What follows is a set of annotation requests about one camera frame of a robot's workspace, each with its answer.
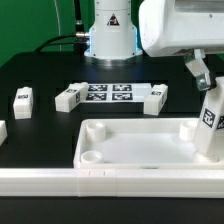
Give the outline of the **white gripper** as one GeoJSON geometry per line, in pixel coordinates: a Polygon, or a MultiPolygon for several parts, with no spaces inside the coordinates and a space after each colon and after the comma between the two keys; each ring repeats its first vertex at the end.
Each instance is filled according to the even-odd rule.
{"type": "Polygon", "coordinates": [[[224,53],[224,0],[144,0],[141,44],[151,57],[183,55],[199,91],[216,87],[206,54],[224,53]]]}

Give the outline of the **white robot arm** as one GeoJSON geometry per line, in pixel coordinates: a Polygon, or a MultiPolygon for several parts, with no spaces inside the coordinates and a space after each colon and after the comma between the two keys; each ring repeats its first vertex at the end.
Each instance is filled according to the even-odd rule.
{"type": "Polygon", "coordinates": [[[139,25],[131,21],[131,0],[94,0],[95,22],[85,56],[99,62],[182,56],[198,89],[216,87],[203,59],[224,53],[224,0],[143,0],[139,25]]]}

